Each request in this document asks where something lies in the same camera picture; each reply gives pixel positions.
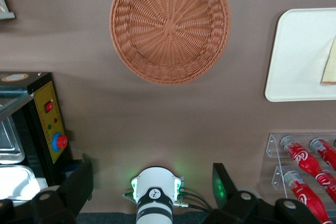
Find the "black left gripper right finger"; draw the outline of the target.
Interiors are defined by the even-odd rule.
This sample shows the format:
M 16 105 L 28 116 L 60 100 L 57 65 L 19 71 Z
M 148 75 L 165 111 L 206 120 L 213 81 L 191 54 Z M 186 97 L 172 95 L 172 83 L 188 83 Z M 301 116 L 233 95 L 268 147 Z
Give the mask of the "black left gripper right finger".
M 274 205 L 246 190 L 238 190 L 222 163 L 213 164 L 213 195 L 217 208 L 206 223 L 319 223 L 303 203 L 278 199 Z

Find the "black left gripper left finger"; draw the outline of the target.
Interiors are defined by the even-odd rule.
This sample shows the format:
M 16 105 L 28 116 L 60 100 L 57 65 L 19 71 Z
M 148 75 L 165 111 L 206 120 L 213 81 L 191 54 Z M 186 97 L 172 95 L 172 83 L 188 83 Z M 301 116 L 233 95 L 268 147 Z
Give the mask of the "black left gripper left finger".
M 92 164 L 80 163 L 57 189 L 46 188 L 16 207 L 10 199 L 1 200 L 1 223 L 76 223 L 92 191 Z

